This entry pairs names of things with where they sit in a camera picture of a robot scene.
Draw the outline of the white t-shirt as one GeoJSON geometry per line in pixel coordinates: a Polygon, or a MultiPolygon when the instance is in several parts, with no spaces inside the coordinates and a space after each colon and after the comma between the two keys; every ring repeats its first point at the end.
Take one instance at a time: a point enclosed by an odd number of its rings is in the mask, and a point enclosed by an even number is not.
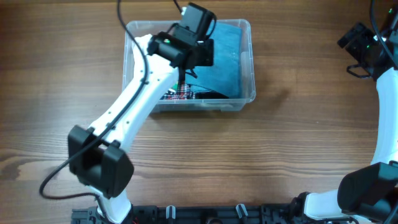
{"type": "Polygon", "coordinates": [[[143,64],[144,56],[147,56],[147,48],[149,41],[152,38],[152,34],[143,35],[142,37],[136,37],[132,42],[132,52],[134,61],[143,64]]]}

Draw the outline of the blue denim jeans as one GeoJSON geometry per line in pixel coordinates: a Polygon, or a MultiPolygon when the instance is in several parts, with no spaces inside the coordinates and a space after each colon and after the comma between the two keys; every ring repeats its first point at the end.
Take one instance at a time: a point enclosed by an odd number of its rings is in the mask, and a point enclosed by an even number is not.
{"type": "Polygon", "coordinates": [[[236,26],[217,23],[211,38],[214,40],[214,64],[195,67],[196,78],[186,76],[193,92],[216,91],[232,98],[241,96],[241,69],[239,67],[242,30],[236,26]]]}

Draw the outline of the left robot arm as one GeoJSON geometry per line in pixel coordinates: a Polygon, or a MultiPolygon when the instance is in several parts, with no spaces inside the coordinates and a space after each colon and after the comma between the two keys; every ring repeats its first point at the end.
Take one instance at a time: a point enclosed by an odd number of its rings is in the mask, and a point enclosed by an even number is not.
{"type": "Polygon", "coordinates": [[[132,38],[134,76],[111,107],[88,128],[68,134],[69,169],[90,188],[97,204],[72,212],[72,223],[132,223],[126,187],[134,166],[128,150],[159,100],[185,72],[213,65],[216,16],[194,3],[182,18],[156,35],[132,38]]]}

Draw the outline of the plaid flannel cloth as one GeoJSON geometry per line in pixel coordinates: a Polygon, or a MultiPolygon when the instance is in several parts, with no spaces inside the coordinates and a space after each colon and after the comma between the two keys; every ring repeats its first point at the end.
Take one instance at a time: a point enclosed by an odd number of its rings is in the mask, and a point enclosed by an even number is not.
{"type": "Polygon", "coordinates": [[[176,83],[161,97],[161,100],[194,100],[195,94],[189,84],[176,83]]]}

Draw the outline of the black garment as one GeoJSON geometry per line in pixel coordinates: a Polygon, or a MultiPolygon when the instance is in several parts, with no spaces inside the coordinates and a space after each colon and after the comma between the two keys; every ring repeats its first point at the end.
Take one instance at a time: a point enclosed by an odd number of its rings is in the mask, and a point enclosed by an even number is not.
{"type": "Polygon", "coordinates": [[[195,99],[211,100],[211,99],[229,99],[228,96],[216,91],[197,91],[194,92],[195,99]]]}

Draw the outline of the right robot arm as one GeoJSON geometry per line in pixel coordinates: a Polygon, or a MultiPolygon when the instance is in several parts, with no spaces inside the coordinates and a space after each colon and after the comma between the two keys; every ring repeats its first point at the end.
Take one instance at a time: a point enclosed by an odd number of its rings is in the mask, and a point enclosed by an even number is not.
{"type": "Polygon", "coordinates": [[[363,78],[376,83],[379,100],[377,142],[369,166],[345,175],[336,190],[304,192],[287,207],[288,223],[397,223],[397,5],[382,26],[369,3],[371,27],[353,26],[338,45],[355,58],[363,78]]]}

